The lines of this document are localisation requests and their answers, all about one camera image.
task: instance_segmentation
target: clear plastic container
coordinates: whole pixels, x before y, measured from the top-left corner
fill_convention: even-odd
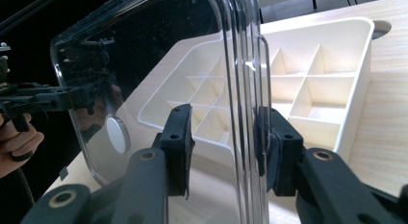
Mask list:
[[[70,115],[94,178],[123,176],[170,110],[190,103],[190,198],[169,198],[169,222],[268,223],[255,156],[255,143],[268,148],[258,109],[271,105],[259,25],[257,0],[111,0],[55,37],[52,62],[78,92]]]

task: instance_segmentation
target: wooden table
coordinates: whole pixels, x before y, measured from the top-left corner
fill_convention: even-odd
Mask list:
[[[352,146],[349,166],[366,184],[399,195],[408,184],[408,0],[379,0],[273,22],[273,26],[364,16],[391,23],[391,31],[372,42],[370,84]],[[51,187],[79,183],[96,190],[82,154],[68,167],[68,176]],[[293,198],[269,195],[271,223],[296,223]]]

